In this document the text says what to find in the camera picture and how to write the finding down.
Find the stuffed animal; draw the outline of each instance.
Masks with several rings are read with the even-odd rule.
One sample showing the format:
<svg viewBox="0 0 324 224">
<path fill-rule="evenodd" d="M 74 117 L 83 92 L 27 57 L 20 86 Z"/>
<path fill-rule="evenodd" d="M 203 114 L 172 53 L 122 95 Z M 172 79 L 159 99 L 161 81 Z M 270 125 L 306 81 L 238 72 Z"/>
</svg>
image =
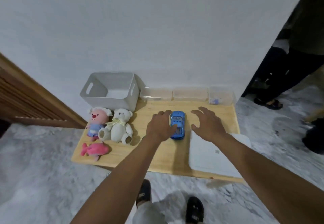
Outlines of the stuffed animal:
<svg viewBox="0 0 324 224">
<path fill-rule="evenodd" d="M 100 140 L 113 140 L 122 142 L 123 144 L 129 144 L 132 141 L 133 130 L 131 126 L 127 123 L 129 119 L 133 116 L 133 112 L 126 109 L 116 109 L 114 111 L 114 118 L 110 123 L 106 123 L 105 128 L 99 130 Z"/>
<path fill-rule="evenodd" d="M 81 156 L 85 154 L 87 156 L 91 155 L 95 157 L 95 161 L 99 160 L 99 157 L 105 155 L 109 152 L 109 147 L 103 143 L 90 144 L 87 146 L 86 143 L 82 145 Z"/>
<path fill-rule="evenodd" d="M 94 142 L 99 139 L 98 132 L 100 128 L 105 127 L 105 123 L 108 122 L 109 117 L 112 116 L 112 112 L 106 108 L 96 107 L 91 108 L 89 114 L 91 114 L 91 118 L 86 127 L 86 129 L 89 129 L 87 136 L 89 136 L 91 138 L 90 140 Z"/>
</svg>

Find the hand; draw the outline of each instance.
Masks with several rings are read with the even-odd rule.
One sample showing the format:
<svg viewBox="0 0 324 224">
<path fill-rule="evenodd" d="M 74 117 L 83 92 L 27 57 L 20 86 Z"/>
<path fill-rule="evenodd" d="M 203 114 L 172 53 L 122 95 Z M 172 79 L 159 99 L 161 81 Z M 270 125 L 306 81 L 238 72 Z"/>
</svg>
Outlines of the hand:
<svg viewBox="0 0 324 224">
<path fill-rule="evenodd" d="M 197 128 L 196 125 L 192 124 L 192 131 L 202 139 L 213 143 L 215 140 L 227 135 L 221 119 L 215 115 L 215 112 L 202 106 L 198 109 L 199 110 L 191 111 L 191 113 L 198 116 L 200 127 Z"/>
<path fill-rule="evenodd" d="M 160 111 L 158 114 L 154 114 L 152 120 L 148 123 L 146 129 L 146 136 L 152 136 L 159 143 L 167 140 L 176 132 L 177 125 L 172 127 L 169 125 L 169 117 L 172 111 Z"/>
</svg>

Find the white teddy bear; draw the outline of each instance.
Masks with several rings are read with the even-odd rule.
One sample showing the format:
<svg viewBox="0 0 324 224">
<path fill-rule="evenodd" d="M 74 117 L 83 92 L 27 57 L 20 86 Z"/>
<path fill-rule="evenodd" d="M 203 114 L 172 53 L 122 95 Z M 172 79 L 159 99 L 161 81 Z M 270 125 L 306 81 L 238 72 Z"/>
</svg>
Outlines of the white teddy bear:
<svg viewBox="0 0 324 224">
<path fill-rule="evenodd" d="M 129 144 L 132 141 L 133 130 L 127 123 L 133 116 L 133 112 L 126 109 L 116 109 L 114 111 L 114 117 L 111 122 L 106 123 L 107 126 L 99 130 L 98 136 L 100 140 L 113 140 L 122 142 L 123 144 Z M 126 143 L 127 137 L 131 137 L 131 141 Z"/>
</svg>

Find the black sandal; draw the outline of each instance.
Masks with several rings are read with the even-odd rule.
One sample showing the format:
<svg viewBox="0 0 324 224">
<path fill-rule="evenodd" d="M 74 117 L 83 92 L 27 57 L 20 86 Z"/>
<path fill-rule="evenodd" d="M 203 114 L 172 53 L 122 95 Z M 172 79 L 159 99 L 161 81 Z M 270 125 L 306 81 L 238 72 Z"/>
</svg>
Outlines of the black sandal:
<svg viewBox="0 0 324 224">
<path fill-rule="evenodd" d="M 186 223 L 197 224 L 204 221 L 204 206 L 197 197 L 190 197 L 187 203 Z"/>
<path fill-rule="evenodd" d="M 267 102 L 264 102 L 262 101 L 261 99 L 258 99 L 258 98 L 255 98 L 254 99 L 254 103 L 256 103 L 257 105 L 262 105 L 262 106 L 265 106 L 267 107 L 268 109 L 271 109 L 271 110 L 280 110 L 282 107 L 284 107 L 282 104 L 279 103 L 278 100 L 274 100 L 274 102 L 270 105 L 267 104 Z"/>
<path fill-rule="evenodd" d="M 151 184 L 149 180 L 144 179 L 140 191 L 136 198 L 136 207 L 140 201 L 151 201 Z"/>
</svg>

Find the left hand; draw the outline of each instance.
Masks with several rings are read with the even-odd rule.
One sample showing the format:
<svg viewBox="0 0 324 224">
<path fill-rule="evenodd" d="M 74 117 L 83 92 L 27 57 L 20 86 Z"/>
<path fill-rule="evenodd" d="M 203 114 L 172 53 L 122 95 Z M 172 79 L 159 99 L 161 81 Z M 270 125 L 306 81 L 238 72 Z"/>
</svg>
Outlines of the left hand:
<svg viewBox="0 0 324 224">
<path fill-rule="evenodd" d="M 159 111 L 158 114 L 154 114 L 152 120 L 148 123 L 146 129 L 146 136 L 152 136 L 157 139 L 157 142 L 162 142 L 170 138 L 176 132 L 177 125 L 174 124 L 170 127 L 169 117 L 172 111 Z"/>
</svg>

